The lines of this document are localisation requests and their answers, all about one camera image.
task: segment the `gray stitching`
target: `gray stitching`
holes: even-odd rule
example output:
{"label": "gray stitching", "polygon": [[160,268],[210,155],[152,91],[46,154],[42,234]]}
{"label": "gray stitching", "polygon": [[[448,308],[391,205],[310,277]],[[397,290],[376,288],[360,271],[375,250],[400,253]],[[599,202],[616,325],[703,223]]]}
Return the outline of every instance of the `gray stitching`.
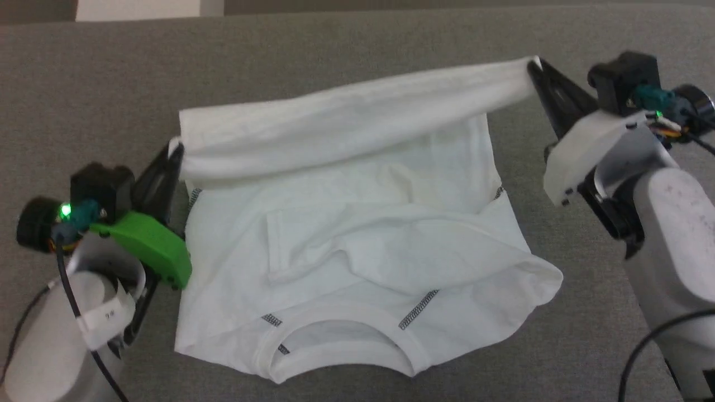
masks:
{"label": "gray stitching", "polygon": [[276,318],[276,316],[273,314],[266,314],[266,315],[262,316],[261,318],[266,320],[267,323],[269,323],[270,325],[273,325],[274,327],[277,327],[277,326],[283,324],[283,321]]}
{"label": "gray stitching", "polygon": [[496,189],[496,195],[494,196],[494,200],[497,200],[499,197],[501,197],[501,194],[504,192],[504,187],[499,186],[498,189]]}
{"label": "gray stitching", "polygon": [[191,197],[189,198],[189,212],[191,212],[191,209],[194,207],[194,204],[196,201],[199,199],[199,194],[201,194],[200,188],[194,188],[194,191],[191,192]]}
{"label": "gray stitching", "polygon": [[427,295],[422,298],[419,304],[417,304],[415,308],[413,308],[412,311],[410,311],[410,313],[407,314],[402,321],[400,321],[401,330],[407,328],[407,326],[410,325],[410,323],[412,323],[418,315],[420,315],[422,310],[427,307],[427,304],[430,304],[430,301],[435,297],[435,295],[437,295],[437,292],[439,292],[439,290],[432,290],[431,292],[427,293]]}

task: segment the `white t-shirt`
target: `white t-shirt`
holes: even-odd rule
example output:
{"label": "white t-shirt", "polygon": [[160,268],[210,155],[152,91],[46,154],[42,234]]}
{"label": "white t-shirt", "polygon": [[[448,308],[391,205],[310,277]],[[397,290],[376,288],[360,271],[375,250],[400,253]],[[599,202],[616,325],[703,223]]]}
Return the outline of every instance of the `white t-shirt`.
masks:
{"label": "white t-shirt", "polygon": [[414,375],[513,333],[561,284],[518,229],[483,114],[531,93],[526,62],[182,111],[202,191],[176,350],[281,382]]}

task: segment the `gray fabric surface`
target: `gray fabric surface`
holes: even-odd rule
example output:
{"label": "gray fabric surface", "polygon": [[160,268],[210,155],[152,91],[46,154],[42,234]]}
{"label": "gray fabric surface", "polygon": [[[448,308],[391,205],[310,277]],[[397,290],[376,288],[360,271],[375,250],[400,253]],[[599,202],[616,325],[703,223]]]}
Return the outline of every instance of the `gray fabric surface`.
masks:
{"label": "gray fabric surface", "polygon": [[[592,64],[624,49],[658,54],[666,87],[696,82],[715,93],[713,21],[715,10],[706,8],[593,6],[2,28],[0,345],[8,344],[32,295],[55,276],[50,257],[15,244],[11,217],[34,195],[67,198],[69,175],[90,160],[141,170],[179,132],[179,109],[293,97],[529,54],[585,82]],[[492,114],[490,128],[497,166],[529,245],[566,276],[556,299],[513,337],[414,379],[341,366],[276,386],[174,353],[179,293],[161,288],[127,354],[120,383],[130,400],[615,400],[626,357],[646,332],[621,269],[623,247],[583,202],[566,209],[549,204],[541,188],[542,149],[554,137],[536,99]],[[674,154],[715,195],[715,161],[695,146]],[[679,399],[655,348],[636,366],[629,396]]]}

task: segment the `neckline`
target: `neckline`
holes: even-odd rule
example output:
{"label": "neckline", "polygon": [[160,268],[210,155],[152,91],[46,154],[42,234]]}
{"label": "neckline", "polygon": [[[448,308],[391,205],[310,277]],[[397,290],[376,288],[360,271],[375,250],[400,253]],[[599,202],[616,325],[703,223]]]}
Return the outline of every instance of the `neckline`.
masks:
{"label": "neckline", "polygon": [[[368,325],[388,337],[397,348],[375,341],[340,341],[302,348],[284,356],[277,364],[273,363],[276,350],[296,330],[331,320]],[[398,322],[397,318],[372,305],[337,303],[308,308],[284,319],[261,340],[254,355],[257,374],[281,383],[316,368],[369,364],[414,376],[430,366],[429,358],[413,334],[408,329],[400,329]]]}

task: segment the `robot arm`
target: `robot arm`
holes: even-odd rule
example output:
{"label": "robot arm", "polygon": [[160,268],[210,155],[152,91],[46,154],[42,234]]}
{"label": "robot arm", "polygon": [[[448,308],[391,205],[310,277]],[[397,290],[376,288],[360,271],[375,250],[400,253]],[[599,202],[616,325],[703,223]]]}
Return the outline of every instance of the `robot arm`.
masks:
{"label": "robot arm", "polygon": [[[657,62],[643,54],[594,67],[598,100],[546,62],[529,73],[558,138],[545,151],[546,193],[563,206],[579,193],[627,244],[624,266],[651,328],[705,312],[655,341],[683,397],[715,401],[715,207],[668,153],[705,133],[715,106],[693,86],[660,89]],[[662,116],[668,129],[656,129]]]}
{"label": "robot arm", "polygon": [[72,176],[69,204],[39,197],[25,207],[17,240],[56,252],[63,283],[7,362],[0,401],[126,400],[115,382],[122,351],[159,282],[183,288],[191,274],[183,239],[167,227],[182,157],[183,146],[165,147],[136,182],[125,167],[91,163]]}

